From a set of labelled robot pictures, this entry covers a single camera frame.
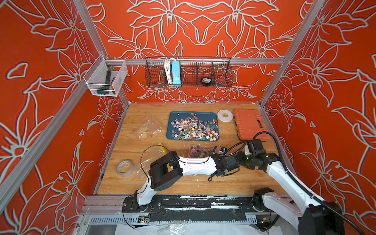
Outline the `candy ziploc bag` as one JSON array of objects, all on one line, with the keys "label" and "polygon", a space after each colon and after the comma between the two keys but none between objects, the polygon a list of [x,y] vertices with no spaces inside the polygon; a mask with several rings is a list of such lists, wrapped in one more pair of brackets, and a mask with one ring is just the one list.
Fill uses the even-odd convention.
[{"label": "candy ziploc bag", "polygon": [[161,143],[147,147],[141,153],[140,159],[137,160],[135,173],[139,177],[144,178],[148,174],[151,164],[168,153],[169,151]]},{"label": "candy ziploc bag", "polygon": [[163,132],[164,129],[156,117],[150,117],[143,125],[138,127],[132,136],[137,137],[139,140],[145,140],[148,137],[157,135]]},{"label": "candy ziploc bag", "polygon": [[198,145],[191,145],[188,157],[189,158],[205,158],[210,155],[208,149],[200,147]]}]

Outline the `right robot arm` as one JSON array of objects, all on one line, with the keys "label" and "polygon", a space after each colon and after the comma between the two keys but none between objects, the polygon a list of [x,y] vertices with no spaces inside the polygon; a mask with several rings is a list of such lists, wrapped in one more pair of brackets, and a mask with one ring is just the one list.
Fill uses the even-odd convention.
[{"label": "right robot arm", "polygon": [[343,235],[342,210],[326,202],[298,179],[275,153],[267,153],[261,140],[248,141],[237,154],[238,162],[251,170],[261,170],[272,177],[290,196],[282,199],[270,188],[254,192],[252,206],[257,211],[269,209],[287,221],[301,235]]}]

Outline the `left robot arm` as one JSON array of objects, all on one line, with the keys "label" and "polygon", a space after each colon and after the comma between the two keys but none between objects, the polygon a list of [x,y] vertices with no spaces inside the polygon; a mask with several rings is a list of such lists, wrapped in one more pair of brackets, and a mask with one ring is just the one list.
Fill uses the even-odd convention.
[{"label": "left robot arm", "polygon": [[237,154],[245,148],[246,144],[237,143],[224,152],[216,152],[219,146],[215,146],[205,158],[179,157],[177,152],[170,151],[163,145],[155,146],[164,148],[167,154],[152,162],[148,172],[144,169],[143,161],[140,161],[146,182],[134,193],[139,206],[149,204],[157,192],[167,190],[183,176],[207,175],[210,182],[214,177],[226,177],[239,172]]}]

